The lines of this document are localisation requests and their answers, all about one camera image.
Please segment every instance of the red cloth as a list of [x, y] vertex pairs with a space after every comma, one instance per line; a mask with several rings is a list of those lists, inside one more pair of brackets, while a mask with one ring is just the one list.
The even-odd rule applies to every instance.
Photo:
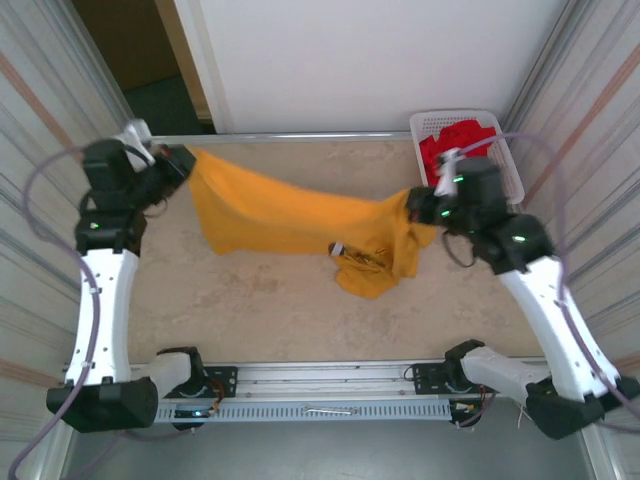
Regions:
[[[482, 128], [477, 120], [462, 120], [440, 130], [438, 140], [431, 135], [420, 142], [422, 163], [427, 174], [427, 184], [435, 187], [440, 179], [438, 175], [438, 155], [450, 148], [468, 147], [472, 143], [491, 137], [496, 134], [493, 127]], [[469, 153], [467, 157], [484, 157], [491, 146], [490, 143], [478, 147]]]

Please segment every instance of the doorway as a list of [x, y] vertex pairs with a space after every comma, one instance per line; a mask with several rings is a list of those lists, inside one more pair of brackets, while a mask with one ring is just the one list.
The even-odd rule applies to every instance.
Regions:
[[154, 135], [215, 134], [173, 0], [72, 0], [135, 118]]

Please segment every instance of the wire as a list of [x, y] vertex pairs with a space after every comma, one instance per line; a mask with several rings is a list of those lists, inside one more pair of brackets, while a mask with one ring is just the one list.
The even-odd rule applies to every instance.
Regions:
[[462, 263], [462, 261], [453, 254], [453, 252], [451, 251], [451, 247], [449, 246], [449, 240], [447, 240], [447, 237], [450, 237], [451, 235], [452, 234], [449, 229], [442, 232], [442, 246], [444, 247], [444, 251], [447, 252], [447, 255], [449, 255], [449, 258], [453, 260], [453, 262], [459, 267], [462, 267], [462, 268], [473, 267], [476, 264], [476, 256], [473, 254], [473, 252], [471, 252], [470, 263]]
[[[573, 339], [575, 340], [575, 342], [578, 344], [578, 347], [580, 348], [580, 351], [582, 352], [582, 354], [584, 355], [584, 357], [587, 360], [587, 363], [589, 364], [589, 366], [591, 367], [591, 369], [593, 370], [594, 374], [596, 375], [596, 377], [598, 379], [600, 379], [600, 381], [607, 387], [607, 389], [611, 392], [611, 394], [622, 404], [624, 405], [631, 413], [632, 415], [634, 415], [638, 420], [640, 420], [640, 406], [636, 406], [634, 405], [631, 400], [629, 400], [627, 397], [625, 397], [622, 392], [620, 392], [620, 390], [618, 390], [618, 388], [611, 383], [611, 381], [609, 381], [609, 378], [607, 377], [606, 373], [600, 368], [600, 365], [598, 365], [598, 362], [596, 361], [596, 359], [593, 357], [593, 355], [591, 355], [591, 352], [589, 351], [589, 347], [587, 347], [587, 344], [585, 343], [584, 339], [582, 338], [582, 335], [580, 335], [580, 331], [578, 330], [578, 327], [575, 323], [575, 321], [573, 320], [573, 317], [571, 315], [571, 312], [569, 311], [569, 309], [567, 308], [567, 304], [566, 304], [566, 297], [565, 297], [565, 284], [566, 284], [566, 280], [567, 280], [567, 245], [566, 245], [566, 234], [565, 234], [565, 227], [566, 227], [566, 220], [565, 220], [565, 207], [566, 207], [566, 192], [564, 190], [564, 171], [560, 165], [559, 162], [556, 162], [556, 157], [557, 157], [557, 153], [556, 151], [553, 149], [553, 147], [551, 147], [551, 145], [549, 145], [546, 141], [544, 141], [541, 137], [539, 137], [538, 135], [532, 135], [529, 133], [520, 133], [520, 132], [514, 132], [514, 133], [500, 133], [498, 135], [494, 135], [492, 137], [488, 137], [485, 138], [483, 140], [480, 140], [476, 143], [473, 143], [471, 145], [469, 145], [468, 147], [465, 147], [463, 149], [460, 150], [460, 154], [463, 155], [467, 152], [470, 152], [482, 145], [485, 145], [487, 143], [493, 143], [496, 140], [501, 140], [501, 139], [505, 139], [505, 138], [526, 138], [528, 140], [531, 140], [535, 143], [537, 143], [540, 147], [542, 147], [542, 149], [549, 155], [549, 163], [552, 166], [555, 166], [555, 174], [556, 174], [556, 178], [557, 180], [554, 182], [555, 183], [555, 197], [556, 197], [556, 218], [557, 218], [557, 222], [556, 222], [556, 228], [558, 230], [557, 236], [558, 236], [558, 257], [560, 258], [560, 276], [558, 278], [558, 304], [560, 306], [560, 311], [562, 312], [562, 316], [564, 317], [565, 323], [567, 324], [567, 327], [569, 327], [569, 331], [571, 332], [571, 335], [573, 337]], [[609, 427], [611, 427], [612, 429], [615, 429], [616, 426], [614, 425], [609, 425]], [[625, 427], [624, 431], [626, 433], [637, 433], [640, 434], [640, 429], [638, 428], [633, 428], [633, 427]]]
[[[7, 475], [9, 480], [18, 480], [17, 471], [20, 465], [22, 464], [22, 462], [35, 449], [35, 447], [44, 439], [44, 437], [46, 437], [49, 434], [49, 432], [51, 432], [51, 430], [55, 427], [58, 421], [60, 421], [60, 419], [69, 410], [69, 408], [73, 404], [73, 401], [77, 398], [78, 394], [80, 393], [80, 390], [82, 389], [82, 387], [84, 386], [87, 380], [87, 376], [89, 375], [89, 371], [91, 369], [90, 365], [93, 362], [93, 355], [96, 349], [96, 343], [98, 340], [98, 331], [100, 327], [100, 294], [99, 294], [98, 282], [96, 281], [96, 278], [93, 275], [91, 268], [89, 268], [87, 263], [82, 259], [82, 257], [76, 250], [68, 246], [62, 240], [59, 240], [58, 238], [52, 235], [46, 235], [40, 231], [40, 228], [38, 226], [40, 222], [31, 211], [31, 206], [30, 206], [31, 191], [33, 189], [34, 183], [38, 178], [38, 176], [42, 175], [45, 169], [53, 165], [58, 160], [65, 158], [67, 156], [80, 154], [83, 152], [83, 149], [84, 147], [71, 147], [45, 158], [45, 160], [36, 168], [34, 168], [33, 171], [29, 174], [29, 176], [27, 177], [27, 181], [25, 182], [24, 190], [22, 192], [22, 202], [21, 202], [22, 215], [24, 216], [29, 226], [29, 229], [31, 230], [33, 235], [39, 240], [49, 243], [51, 245], [54, 245], [55, 247], [60, 249], [65, 255], [70, 257], [78, 265], [78, 267], [80, 268], [80, 271], [84, 274], [87, 280], [87, 284], [89, 286], [89, 292], [91, 294], [93, 320], [91, 323], [91, 333], [89, 335], [87, 353], [84, 359], [85, 366], [82, 367], [75, 386], [67, 396], [66, 400], [60, 406], [58, 411], [54, 414], [53, 418], [49, 420], [49, 422], [47, 422], [44, 427], [42, 427], [42, 429], [27, 444], [27, 446], [24, 447], [18, 453], [16, 458], [13, 460], [13, 462], [11, 462], [11, 465], [9, 466], [9, 470], [8, 470], [8, 475]], [[136, 150], [136, 154], [138, 154], [139, 156], [142, 155], [137, 150]], [[80, 202], [80, 207], [83, 209], [86, 209], [88, 200], [89, 200], [89, 194], [84, 195]], [[87, 465], [82, 467], [78, 473], [68, 477], [68, 479], [69, 480], [77, 479], [81, 475], [86, 474], [88, 471], [94, 468], [100, 461], [102, 461], [102, 459], [107, 455], [107, 453], [113, 448], [113, 446], [116, 444], [116, 442], [121, 436], [124, 436], [125, 438], [129, 438], [129, 439], [140, 440], [140, 441], [151, 441], [151, 440], [173, 438], [188, 432], [189, 431], [186, 430], [183, 432], [177, 432], [177, 434], [179, 435], [171, 434], [171, 435], [161, 435], [158, 437], [148, 437], [148, 438], [144, 438], [144, 436], [137, 435], [133, 432], [121, 432], [119, 434], [116, 434], [114, 438], [109, 443], [107, 443], [106, 448], [98, 456], [96, 456], [96, 458], [94, 458], [91, 462], [89, 462]]]
[[516, 401], [515, 399], [513, 400], [513, 402], [517, 405], [518, 410], [520, 410], [520, 413], [518, 414], [518, 430], [520, 430], [520, 424], [522, 423], [522, 417], [525, 416], [527, 417], [529, 420], [531, 420], [531, 417], [529, 416], [529, 414], [527, 413], [527, 409], [524, 406], [524, 404]]
[[72, 147], [61, 152], [56, 153], [50, 157], [47, 157], [40, 165], [38, 165], [27, 177], [24, 190], [22, 192], [22, 215], [24, 216], [31, 232], [41, 241], [54, 245], [60, 249], [65, 255], [69, 256], [80, 268], [80, 271], [84, 274], [87, 283], [89, 285], [89, 292], [91, 293], [92, 309], [93, 309], [93, 321], [91, 323], [91, 334], [89, 335], [89, 344], [87, 346], [87, 354], [85, 355], [84, 365], [78, 376], [75, 386], [69, 392], [69, 396], [60, 406], [58, 411], [54, 414], [53, 418], [49, 420], [44, 427], [36, 434], [36, 436], [24, 447], [16, 458], [11, 462], [9, 466], [8, 478], [9, 480], [17, 480], [16, 473], [18, 467], [24, 461], [25, 458], [33, 451], [34, 448], [47, 436], [47, 434], [55, 427], [56, 423], [62, 418], [62, 416], [69, 410], [71, 404], [80, 393], [80, 389], [84, 385], [87, 376], [89, 375], [90, 365], [93, 360], [93, 354], [96, 349], [96, 343], [98, 340], [98, 327], [100, 326], [100, 295], [98, 293], [98, 283], [91, 272], [89, 266], [82, 259], [80, 254], [73, 248], [65, 244], [62, 240], [59, 240], [53, 236], [45, 235], [38, 229], [39, 221], [34, 216], [30, 207], [31, 190], [36, 178], [42, 174], [42, 172], [53, 163], [57, 162], [61, 158], [69, 155], [75, 155], [82, 153], [82, 147]]
[[407, 369], [404, 371], [404, 373], [402, 374], [402, 378], [407, 382], [413, 382], [416, 380], [415, 378], [407, 378], [407, 373], [409, 373], [409, 370], [411, 370], [412, 368], [413, 368], [413, 365], [409, 365]]
[[222, 402], [222, 400], [224, 399], [224, 386], [222, 385], [222, 382], [220, 382], [216, 378], [209, 378], [208, 383], [209, 383], [209, 387], [211, 388], [211, 391], [214, 394], [216, 393], [216, 386], [218, 390], [218, 395], [217, 395], [218, 398], [216, 399], [215, 402], [213, 402], [213, 404], [211, 405], [211, 409], [209, 410], [210, 413], [215, 414], [218, 411], [218, 408], [220, 407], [220, 402]]
[[496, 395], [497, 392], [493, 392], [489, 397], [489, 400], [487, 400], [487, 402], [482, 407], [480, 407], [480, 410], [475, 415], [473, 415], [471, 418], [466, 419], [464, 422], [456, 422], [456, 426], [458, 428], [466, 427], [470, 423], [473, 423], [476, 419], [480, 418], [482, 414], [489, 409], [489, 407], [493, 403], [493, 400], [496, 398]]
[[116, 446], [116, 443], [118, 443], [118, 440], [120, 440], [120, 438], [123, 436], [123, 434], [124, 434], [124, 432], [118, 432], [115, 435], [113, 435], [113, 437], [111, 437], [111, 439], [105, 445], [105, 447], [102, 450], [102, 452], [100, 452], [98, 455], [96, 455], [93, 458], [93, 460], [91, 460], [89, 463], [87, 463], [85, 466], [83, 466], [80, 470], [74, 472], [73, 475], [70, 475], [68, 477], [64, 477], [61, 480], [77, 480], [79, 478], [84, 478], [84, 476], [87, 473], [89, 473], [91, 470], [96, 468], [98, 466], [98, 464], [100, 462], [102, 462], [102, 460], [105, 459], [107, 454], [113, 449], [113, 447]]

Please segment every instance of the white wall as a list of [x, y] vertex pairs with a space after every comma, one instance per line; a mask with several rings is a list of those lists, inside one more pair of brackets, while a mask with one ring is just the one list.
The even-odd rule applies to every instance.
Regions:
[[221, 133], [506, 113], [565, 0], [176, 0]]

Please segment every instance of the corrugated metal wall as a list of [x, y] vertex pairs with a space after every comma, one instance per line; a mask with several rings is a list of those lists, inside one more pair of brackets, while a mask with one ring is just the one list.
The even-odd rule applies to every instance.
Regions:
[[[571, 291], [607, 355], [640, 373], [640, 2], [591, 2], [571, 28], [510, 128], [559, 150]], [[512, 150], [526, 210], [554, 233], [554, 168], [524, 142]], [[628, 478], [640, 478], [640, 440], [617, 440]]]
[[[127, 117], [77, 29], [63, 4], [0, 2], [0, 477], [43, 424], [78, 315], [79, 272], [29, 232], [23, 184], [46, 155], [113, 134]], [[33, 197], [42, 228], [73, 244], [85, 189], [74, 159], [52, 168]]]

